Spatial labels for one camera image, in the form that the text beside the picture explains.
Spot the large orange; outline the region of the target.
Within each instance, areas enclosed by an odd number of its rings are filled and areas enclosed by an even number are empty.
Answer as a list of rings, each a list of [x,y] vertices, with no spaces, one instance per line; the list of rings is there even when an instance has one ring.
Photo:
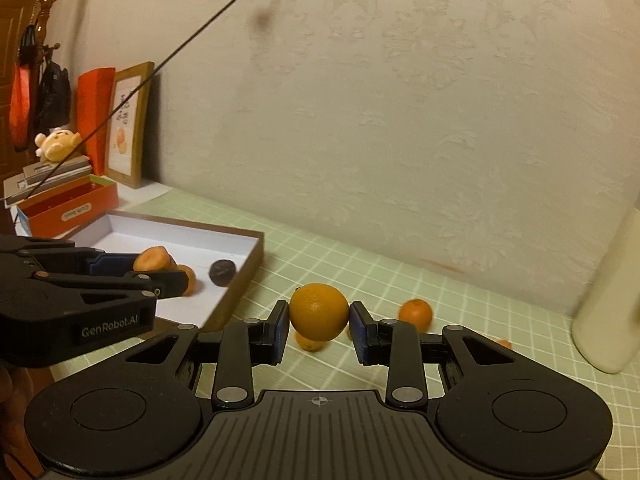
[[[400,306],[397,318],[413,325],[419,333],[426,333],[432,325],[434,312],[427,301],[413,298]]]

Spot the dark round fruit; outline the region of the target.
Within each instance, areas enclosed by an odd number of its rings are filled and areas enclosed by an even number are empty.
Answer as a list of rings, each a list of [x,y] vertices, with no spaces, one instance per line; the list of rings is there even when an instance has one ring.
[[[230,259],[218,259],[208,269],[209,281],[219,287],[227,287],[236,274],[236,265]]]

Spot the small orange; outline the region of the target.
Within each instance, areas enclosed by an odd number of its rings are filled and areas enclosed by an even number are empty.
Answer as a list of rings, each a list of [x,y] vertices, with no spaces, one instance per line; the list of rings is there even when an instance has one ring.
[[[326,348],[325,341],[314,341],[304,337],[301,333],[295,332],[295,341],[299,348],[307,352],[318,352],[323,348]]]

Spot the carrot piece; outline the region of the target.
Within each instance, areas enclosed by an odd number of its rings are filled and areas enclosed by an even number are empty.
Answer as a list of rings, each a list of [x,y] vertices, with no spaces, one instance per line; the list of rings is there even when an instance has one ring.
[[[510,341],[506,340],[506,339],[498,339],[497,340],[497,344],[500,344],[501,347],[512,350],[513,346],[510,343]]]

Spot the red open gift box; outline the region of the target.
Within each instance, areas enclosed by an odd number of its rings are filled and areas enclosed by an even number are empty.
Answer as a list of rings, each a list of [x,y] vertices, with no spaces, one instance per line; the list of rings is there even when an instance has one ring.
[[[118,206],[115,182],[85,176],[23,200],[17,219],[28,236],[53,238]]]

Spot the brown shallow cardboard box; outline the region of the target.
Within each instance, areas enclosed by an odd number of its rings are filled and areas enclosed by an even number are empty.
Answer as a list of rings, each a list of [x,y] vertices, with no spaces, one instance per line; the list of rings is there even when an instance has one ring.
[[[195,272],[198,288],[191,296],[160,300],[156,322],[193,324],[206,332],[220,330],[231,320],[265,255],[262,232],[122,211],[101,214],[65,238],[104,252],[165,247],[176,262]],[[231,260],[236,267],[224,287],[208,277],[210,266],[220,259]]]

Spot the stack of grey books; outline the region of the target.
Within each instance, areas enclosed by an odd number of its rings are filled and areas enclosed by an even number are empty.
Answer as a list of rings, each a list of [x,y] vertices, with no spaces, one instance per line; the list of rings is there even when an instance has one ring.
[[[3,181],[4,206],[9,208],[21,202],[34,188],[37,192],[47,191],[91,173],[92,166],[85,155],[66,160],[59,167],[54,162],[34,162],[25,166],[20,174]]]

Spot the wooden framed calligraphy picture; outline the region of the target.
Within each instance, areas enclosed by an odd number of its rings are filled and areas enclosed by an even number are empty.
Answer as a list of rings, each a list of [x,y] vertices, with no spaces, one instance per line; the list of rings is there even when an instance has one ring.
[[[151,79],[155,66],[144,62],[115,74],[107,123],[105,172],[130,188],[142,182],[142,148]]]

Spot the yellow plush toy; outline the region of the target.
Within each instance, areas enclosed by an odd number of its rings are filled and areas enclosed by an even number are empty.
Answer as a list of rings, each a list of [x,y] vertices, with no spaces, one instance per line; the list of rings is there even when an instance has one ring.
[[[35,136],[36,155],[42,162],[62,162],[75,151],[82,137],[78,132],[56,129],[49,134],[38,133]]]

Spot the black hanging bag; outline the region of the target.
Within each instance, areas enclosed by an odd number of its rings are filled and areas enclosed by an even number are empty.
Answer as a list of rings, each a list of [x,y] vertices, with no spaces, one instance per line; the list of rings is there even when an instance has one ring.
[[[45,133],[70,122],[72,88],[68,71],[48,61],[41,75],[36,99],[36,131]]]

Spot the red hanging bag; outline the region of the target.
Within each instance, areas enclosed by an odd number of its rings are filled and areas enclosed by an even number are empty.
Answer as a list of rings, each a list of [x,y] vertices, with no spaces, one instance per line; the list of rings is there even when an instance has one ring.
[[[9,134],[17,153],[29,148],[34,135],[39,67],[15,64],[10,96]]]

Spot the red paper envelope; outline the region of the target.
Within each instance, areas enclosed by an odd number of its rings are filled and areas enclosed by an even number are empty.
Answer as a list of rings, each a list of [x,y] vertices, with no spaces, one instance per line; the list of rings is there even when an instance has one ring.
[[[106,125],[110,114],[116,70],[100,67],[81,74],[76,92],[76,128],[85,140],[84,151],[93,173],[105,172]]]

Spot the cream thermos jug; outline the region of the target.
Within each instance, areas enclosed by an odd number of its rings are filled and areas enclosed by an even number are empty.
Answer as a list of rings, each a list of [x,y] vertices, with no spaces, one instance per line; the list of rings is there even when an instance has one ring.
[[[639,352],[639,209],[626,215],[572,324],[580,354],[608,374]]]

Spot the brown wooden door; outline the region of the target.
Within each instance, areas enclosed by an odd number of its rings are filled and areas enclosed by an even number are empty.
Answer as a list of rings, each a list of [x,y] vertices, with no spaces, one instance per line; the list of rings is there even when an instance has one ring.
[[[32,20],[37,0],[1,0],[1,181],[23,172],[35,161],[34,134],[29,131],[26,148],[17,151],[10,133],[10,105],[18,49]]]

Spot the wooden coat rack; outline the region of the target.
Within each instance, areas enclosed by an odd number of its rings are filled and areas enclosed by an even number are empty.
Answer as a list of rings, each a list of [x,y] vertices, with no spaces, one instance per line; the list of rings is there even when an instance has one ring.
[[[32,17],[26,26],[18,50],[18,64],[28,70],[29,121],[33,125],[36,117],[37,88],[43,64],[49,62],[53,52],[61,45],[47,44],[48,21],[53,5],[58,0],[36,0]]]

